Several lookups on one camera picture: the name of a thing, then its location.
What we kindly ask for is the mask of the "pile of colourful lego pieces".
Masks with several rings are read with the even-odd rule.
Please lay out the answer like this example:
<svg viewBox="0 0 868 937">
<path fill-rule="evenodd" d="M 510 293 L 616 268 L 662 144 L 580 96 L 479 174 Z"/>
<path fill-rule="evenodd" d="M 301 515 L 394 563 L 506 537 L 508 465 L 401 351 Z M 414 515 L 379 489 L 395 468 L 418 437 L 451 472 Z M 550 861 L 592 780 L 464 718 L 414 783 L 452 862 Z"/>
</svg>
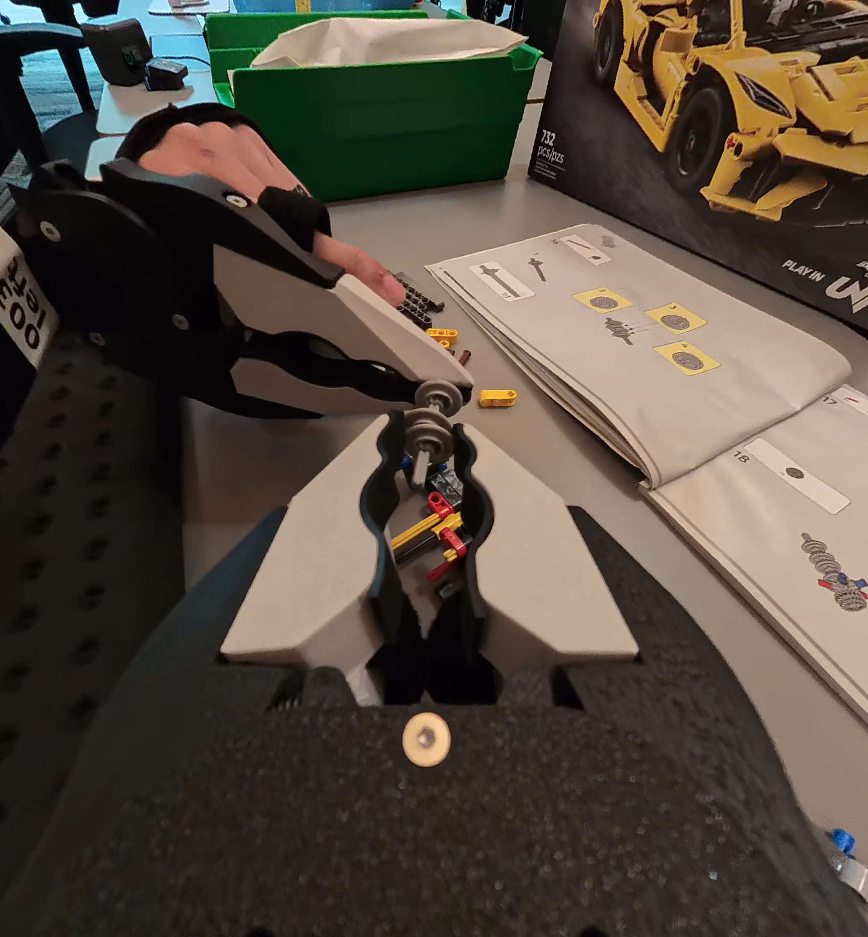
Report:
<svg viewBox="0 0 868 937">
<path fill-rule="evenodd" d="M 856 855 L 855 837 L 841 827 L 813 826 L 813 832 L 834 873 L 855 894 L 868 917 L 868 865 Z"/>
</svg>

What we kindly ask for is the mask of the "white office desk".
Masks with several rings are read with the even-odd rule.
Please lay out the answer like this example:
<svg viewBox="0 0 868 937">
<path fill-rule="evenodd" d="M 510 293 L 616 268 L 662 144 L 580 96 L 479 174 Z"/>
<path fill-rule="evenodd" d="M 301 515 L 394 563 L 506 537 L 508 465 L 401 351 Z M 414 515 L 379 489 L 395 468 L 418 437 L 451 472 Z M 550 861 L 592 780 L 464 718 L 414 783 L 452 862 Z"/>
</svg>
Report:
<svg viewBox="0 0 868 937">
<path fill-rule="evenodd" d="M 173 13 L 168 2 L 148 1 L 121 1 L 117 10 L 118 20 L 139 21 L 155 55 L 186 65 L 187 75 L 184 87 L 174 91 L 150 91 L 142 83 L 115 86 L 98 78 L 92 93 L 98 108 L 98 140 L 90 146 L 86 161 L 89 181 L 100 180 L 102 164 L 114 158 L 123 137 L 148 114 L 216 98 L 201 13 Z"/>
</svg>

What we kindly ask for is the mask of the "green plastic bin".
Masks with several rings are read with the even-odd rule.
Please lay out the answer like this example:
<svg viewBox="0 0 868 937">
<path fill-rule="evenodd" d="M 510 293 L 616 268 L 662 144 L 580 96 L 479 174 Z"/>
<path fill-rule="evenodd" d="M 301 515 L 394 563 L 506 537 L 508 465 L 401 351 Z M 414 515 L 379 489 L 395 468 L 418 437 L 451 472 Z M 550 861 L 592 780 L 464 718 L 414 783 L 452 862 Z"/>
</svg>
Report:
<svg viewBox="0 0 868 937">
<path fill-rule="evenodd" d="M 217 96 L 255 123 L 325 202 L 502 179 L 542 53 L 464 61 L 253 69 L 283 33 L 329 18 L 461 19 L 414 10 L 207 18 Z"/>
</svg>

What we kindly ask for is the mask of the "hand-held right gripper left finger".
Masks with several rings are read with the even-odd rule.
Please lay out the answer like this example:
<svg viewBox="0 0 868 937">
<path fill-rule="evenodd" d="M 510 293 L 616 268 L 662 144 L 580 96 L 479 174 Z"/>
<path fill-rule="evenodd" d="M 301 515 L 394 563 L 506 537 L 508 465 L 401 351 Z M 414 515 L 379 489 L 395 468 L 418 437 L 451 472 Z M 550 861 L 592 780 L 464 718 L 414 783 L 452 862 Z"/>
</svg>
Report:
<svg viewBox="0 0 868 937">
<path fill-rule="evenodd" d="M 383 464 L 386 429 L 398 431 L 398 421 L 376 418 L 291 499 L 220 646 L 229 662 L 369 676 L 383 638 L 368 599 L 378 540 L 363 519 L 361 495 Z"/>
</svg>

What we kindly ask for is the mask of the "partly built lego chassis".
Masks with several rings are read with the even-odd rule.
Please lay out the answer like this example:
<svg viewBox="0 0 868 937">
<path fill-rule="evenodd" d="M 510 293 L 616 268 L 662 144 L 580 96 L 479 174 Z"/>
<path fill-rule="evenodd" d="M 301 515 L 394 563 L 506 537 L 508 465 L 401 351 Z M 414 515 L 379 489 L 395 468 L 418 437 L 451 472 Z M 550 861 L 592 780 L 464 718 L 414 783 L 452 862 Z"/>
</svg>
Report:
<svg viewBox="0 0 868 937">
<path fill-rule="evenodd" d="M 424 580 L 440 603 L 463 589 L 463 574 L 472 536 L 461 509 L 464 488 L 449 462 L 428 468 L 423 489 L 422 516 L 410 528 L 390 536 L 393 559 L 400 569 L 424 558 L 433 566 Z"/>
</svg>

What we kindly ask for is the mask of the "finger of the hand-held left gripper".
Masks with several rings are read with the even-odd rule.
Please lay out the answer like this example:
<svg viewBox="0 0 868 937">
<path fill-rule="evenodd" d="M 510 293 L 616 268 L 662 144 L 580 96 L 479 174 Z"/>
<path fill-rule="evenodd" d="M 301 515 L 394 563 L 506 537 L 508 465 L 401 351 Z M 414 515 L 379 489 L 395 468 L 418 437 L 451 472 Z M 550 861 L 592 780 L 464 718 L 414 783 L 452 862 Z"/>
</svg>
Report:
<svg viewBox="0 0 868 937">
<path fill-rule="evenodd" d="M 472 377 L 456 358 L 354 276 L 323 287 L 218 244 L 213 258 L 218 293 L 253 333 L 313 335 L 348 359 L 390 367 L 409 381 L 472 390 Z"/>
<path fill-rule="evenodd" d="M 230 369 L 235 390 L 261 401 L 333 415 L 379 415 L 413 407 L 421 382 L 376 362 L 319 355 L 295 359 L 294 371 L 256 358 Z"/>
</svg>

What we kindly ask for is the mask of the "black office chair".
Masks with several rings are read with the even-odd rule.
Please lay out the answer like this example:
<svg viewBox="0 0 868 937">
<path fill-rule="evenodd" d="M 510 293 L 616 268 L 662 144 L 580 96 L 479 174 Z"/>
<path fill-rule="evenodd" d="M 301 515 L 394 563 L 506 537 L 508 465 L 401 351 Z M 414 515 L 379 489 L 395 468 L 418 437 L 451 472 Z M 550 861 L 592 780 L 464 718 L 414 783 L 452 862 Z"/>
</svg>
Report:
<svg viewBox="0 0 868 937">
<path fill-rule="evenodd" d="M 98 138 L 97 108 L 81 59 L 85 42 L 76 21 L 73 2 L 30 2 L 44 13 L 44 22 L 0 25 L 0 176 L 14 154 L 23 155 L 29 170 L 65 160 L 85 170 L 89 151 Z M 81 113 L 66 117 L 46 131 L 21 83 L 23 60 L 36 53 L 56 52 L 81 106 Z"/>
</svg>

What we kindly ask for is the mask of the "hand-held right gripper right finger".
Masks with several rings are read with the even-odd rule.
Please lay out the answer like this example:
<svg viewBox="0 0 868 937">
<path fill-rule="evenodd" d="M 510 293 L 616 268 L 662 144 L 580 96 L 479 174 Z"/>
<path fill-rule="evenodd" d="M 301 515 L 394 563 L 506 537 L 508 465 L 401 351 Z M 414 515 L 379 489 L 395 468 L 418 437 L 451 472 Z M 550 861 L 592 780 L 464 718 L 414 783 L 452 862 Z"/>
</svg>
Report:
<svg viewBox="0 0 868 937">
<path fill-rule="evenodd" d="M 453 439 L 474 652 L 500 673 L 635 658 L 565 501 L 480 430 L 457 424 Z"/>
</svg>

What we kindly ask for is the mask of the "person's left hand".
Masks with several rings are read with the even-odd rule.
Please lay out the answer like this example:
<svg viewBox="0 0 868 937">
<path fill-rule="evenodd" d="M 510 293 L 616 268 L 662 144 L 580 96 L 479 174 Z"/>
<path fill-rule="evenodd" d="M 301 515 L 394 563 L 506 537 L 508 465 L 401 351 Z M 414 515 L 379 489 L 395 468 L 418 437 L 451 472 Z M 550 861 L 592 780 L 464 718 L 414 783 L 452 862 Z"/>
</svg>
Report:
<svg viewBox="0 0 868 937">
<path fill-rule="evenodd" d="M 167 176 L 202 175 L 259 204 L 303 250 L 343 268 L 391 306 L 405 299 L 404 287 L 367 252 L 335 240 L 325 207 L 247 124 L 221 122 L 172 125 L 139 165 Z"/>
</svg>

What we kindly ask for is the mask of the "lego instruction booklet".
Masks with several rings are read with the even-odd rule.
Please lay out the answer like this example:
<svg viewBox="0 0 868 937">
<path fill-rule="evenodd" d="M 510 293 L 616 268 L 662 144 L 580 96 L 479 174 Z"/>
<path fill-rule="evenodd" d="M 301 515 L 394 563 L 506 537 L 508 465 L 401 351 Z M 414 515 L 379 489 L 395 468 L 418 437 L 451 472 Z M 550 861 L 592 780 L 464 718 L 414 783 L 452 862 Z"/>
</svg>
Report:
<svg viewBox="0 0 868 937">
<path fill-rule="evenodd" d="M 426 269 L 868 724 L 868 395 L 845 357 L 596 225 Z"/>
</svg>

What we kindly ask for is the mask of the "yellow car lego box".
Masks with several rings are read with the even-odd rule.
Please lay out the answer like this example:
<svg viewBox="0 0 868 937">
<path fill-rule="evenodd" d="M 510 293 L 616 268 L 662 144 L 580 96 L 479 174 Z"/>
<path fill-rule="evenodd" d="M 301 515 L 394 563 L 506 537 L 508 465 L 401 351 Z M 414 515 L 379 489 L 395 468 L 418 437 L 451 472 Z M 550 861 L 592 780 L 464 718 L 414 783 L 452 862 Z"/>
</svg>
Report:
<svg viewBox="0 0 868 937">
<path fill-rule="evenodd" d="M 529 174 L 868 333 L 868 1 L 568 2 Z"/>
</svg>

